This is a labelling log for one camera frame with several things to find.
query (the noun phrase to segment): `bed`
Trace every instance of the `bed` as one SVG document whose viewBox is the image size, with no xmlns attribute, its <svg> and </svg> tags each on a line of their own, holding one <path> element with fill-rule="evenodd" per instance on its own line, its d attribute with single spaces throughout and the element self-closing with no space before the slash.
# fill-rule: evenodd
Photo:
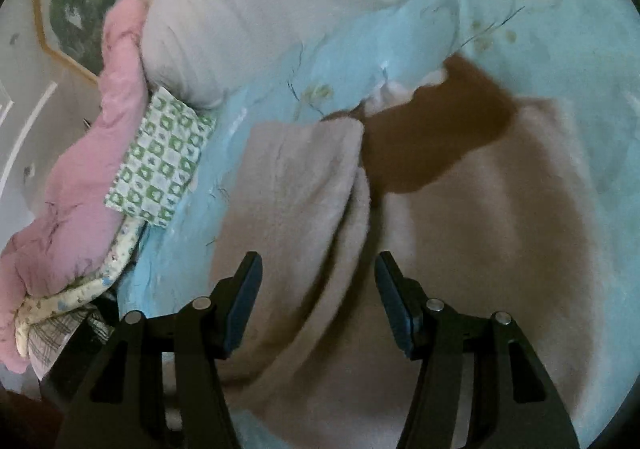
<svg viewBox="0 0 640 449">
<path fill-rule="evenodd" d="M 460 51 L 517 94 L 566 99 L 598 196 L 606 264 L 606 357 L 574 425 L 586 447 L 640 370 L 640 17 L 630 0 L 408 0 L 291 46 L 242 86 L 221 90 L 190 191 L 166 229 L 150 227 L 118 289 L 120 313 L 176 312 L 210 291 L 216 236 L 249 131 L 355 107 L 380 82 L 415 87 Z"/>
</svg>

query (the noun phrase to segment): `green patterned pillowcase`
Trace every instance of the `green patterned pillowcase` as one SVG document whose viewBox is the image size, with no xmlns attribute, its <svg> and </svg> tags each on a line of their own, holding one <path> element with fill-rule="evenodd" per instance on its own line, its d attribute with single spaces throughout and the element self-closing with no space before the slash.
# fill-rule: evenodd
<svg viewBox="0 0 640 449">
<path fill-rule="evenodd" d="M 158 89 L 104 204 L 166 227 L 214 125 L 166 89 Z"/>
</svg>

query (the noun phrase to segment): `pink blanket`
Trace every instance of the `pink blanket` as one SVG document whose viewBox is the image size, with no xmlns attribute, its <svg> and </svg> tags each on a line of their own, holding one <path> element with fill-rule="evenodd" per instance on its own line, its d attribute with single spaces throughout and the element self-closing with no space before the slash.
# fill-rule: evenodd
<svg viewBox="0 0 640 449">
<path fill-rule="evenodd" d="M 97 269 L 122 223 L 123 215 L 103 200 L 148 103 L 139 49 L 145 18 L 142 0 L 120 0 L 107 14 L 102 112 L 51 170 L 44 213 L 0 256 L 0 361 L 11 371 L 29 364 L 15 347 L 14 317 L 24 296 L 54 295 Z"/>
</svg>

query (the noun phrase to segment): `blanket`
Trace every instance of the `blanket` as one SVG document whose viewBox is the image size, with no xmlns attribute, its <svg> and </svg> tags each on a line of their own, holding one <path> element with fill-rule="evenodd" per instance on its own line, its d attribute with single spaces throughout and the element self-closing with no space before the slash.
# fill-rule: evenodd
<svg viewBox="0 0 640 449">
<path fill-rule="evenodd" d="M 264 278 L 220 376 L 233 406 L 292 447 L 398 441 L 420 365 L 395 346 L 378 296 L 383 250 L 461 313 L 510 312 L 573 418 L 597 404 L 600 243 L 571 119 L 561 103 L 515 99 L 460 57 L 446 68 L 405 105 L 252 131 L 212 283 L 247 250 L 262 255 Z M 362 142 L 345 143 L 360 121 Z"/>
<path fill-rule="evenodd" d="M 14 318 L 25 297 L 62 291 L 102 264 L 123 215 L 102 200 L 134 138 L 148 103 L 140 57 L 146 18 L 142 0 L 120 0 L 102 36 L 102 112 L 91 129 L 56 161 L 45 185 L 45 211 L 12 236 L 0 256 L 0 361 L 23 373 Z"/>
<path fill-rule="evenodd" d="M 39 379 L 50 370 L 86 317 L 95 317 L 90 324 L 98 336 L 105 340 L 110 336 L 111 329 L 100 321 L 90 303 L 124 272 L 144 225 L 144 220 L 127 216 L 98 270 L 52 296 L 24 299 L 15 315 L 15 345 L 21 357 L 29 356 Z"/>
</svg>

